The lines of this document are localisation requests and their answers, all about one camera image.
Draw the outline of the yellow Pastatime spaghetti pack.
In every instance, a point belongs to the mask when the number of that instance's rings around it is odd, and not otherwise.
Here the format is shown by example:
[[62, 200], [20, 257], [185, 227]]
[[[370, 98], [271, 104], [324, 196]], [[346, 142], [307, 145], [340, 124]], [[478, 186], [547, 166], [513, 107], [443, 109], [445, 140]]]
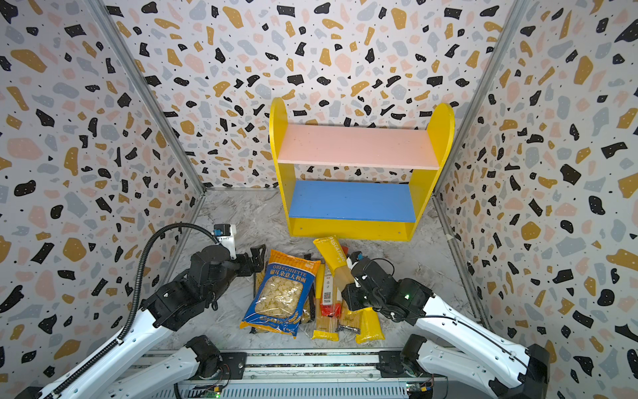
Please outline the yellow Pastatime spaghetti pack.
[[347, 256], [338, 239], [335, 236], [328, 236], [314, 239], [313, 243], [330, 269], [335, 285], [343, 291], [348, 284], [354, 282], [354, 279], [348, 266]]

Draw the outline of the dark blue spaghetti pack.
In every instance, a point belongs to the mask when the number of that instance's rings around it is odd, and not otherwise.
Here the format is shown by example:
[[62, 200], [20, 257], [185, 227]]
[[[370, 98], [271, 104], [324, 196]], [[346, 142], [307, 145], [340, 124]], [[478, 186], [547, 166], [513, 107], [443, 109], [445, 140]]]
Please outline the dark blue spaghetti pack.
[[359, 311], [350, 310], [347, 301], [342, 300], [342, 312], [338, 321], [337, 330], [347, 331], [354, 334], [361, 333], [361, 314]]

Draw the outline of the plain yellow spaghetti pack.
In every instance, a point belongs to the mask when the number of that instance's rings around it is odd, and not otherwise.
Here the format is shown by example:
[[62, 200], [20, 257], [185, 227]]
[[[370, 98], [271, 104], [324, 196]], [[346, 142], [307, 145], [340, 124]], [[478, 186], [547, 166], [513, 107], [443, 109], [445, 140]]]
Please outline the plain yellow spaghetti pack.
[[373, 308], [363, 309], [361, 316], [361, 330], [356, 336], [357, 344], [364, 344], [372, 341], [384, 341], [385, 334], [380, 325], [380, 319]]

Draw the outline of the blue orange orecchiette bag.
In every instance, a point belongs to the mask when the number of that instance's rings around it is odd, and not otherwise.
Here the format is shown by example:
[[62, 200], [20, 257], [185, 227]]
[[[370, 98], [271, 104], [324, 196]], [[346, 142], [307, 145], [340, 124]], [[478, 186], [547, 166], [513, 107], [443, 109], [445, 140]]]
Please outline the blue orange orecchiette bag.
[[270, 252], [264, 279], [240, 324], [295, 337], [302, 321], [304, 304], [321, 266], [308, 260]]

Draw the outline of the red spaghetti pack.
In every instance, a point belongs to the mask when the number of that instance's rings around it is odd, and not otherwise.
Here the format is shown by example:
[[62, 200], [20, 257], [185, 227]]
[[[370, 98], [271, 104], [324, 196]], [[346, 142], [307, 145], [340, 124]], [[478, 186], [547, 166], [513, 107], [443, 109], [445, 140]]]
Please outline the red spaghetti pack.
[[347, 257], [334, 237], [317, 239], [315, 245], [326, 264], [321, 291], [322, 315], [339, 319], [342, 314], [342, 290], [350, 284], [352, 277]]

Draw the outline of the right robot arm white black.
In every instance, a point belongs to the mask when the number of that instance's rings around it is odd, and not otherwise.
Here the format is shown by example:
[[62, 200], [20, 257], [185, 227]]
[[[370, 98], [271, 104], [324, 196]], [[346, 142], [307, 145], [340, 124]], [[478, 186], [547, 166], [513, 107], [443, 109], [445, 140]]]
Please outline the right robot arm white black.
[[394, 323], [408, 323], [449, 345], [418, 334], [400, 353], [403, 372], [451, 377], [491, 398], [544, 398], [549, 384], [549, 353], [489, 331], [448, 305], [426, 285], [395, 279], [380, 259], [355, 252], [332, 271], [351, 311], [371, 309]]

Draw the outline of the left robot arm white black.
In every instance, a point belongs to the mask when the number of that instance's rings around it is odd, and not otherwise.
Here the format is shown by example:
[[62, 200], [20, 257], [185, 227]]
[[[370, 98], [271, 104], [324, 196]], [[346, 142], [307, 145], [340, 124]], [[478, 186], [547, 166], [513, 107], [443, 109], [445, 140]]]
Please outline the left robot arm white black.
[[91, 357], [46, 387], [27, 387], [21, 398], [143, 398], [191, 377], [215, 374], [238, 378], [221, 352], [204, 335], [194, 337], [176, 354], [126, 379], [120, 376], [156, 344], [167, 339], [218, 301], [237, 277], [264, 269], [266, 248], [248, 254], [231, 253], [222, 244], [193, 254], [188, 269], [159, 287], [132, 312], [125, 327], [96, 349]]

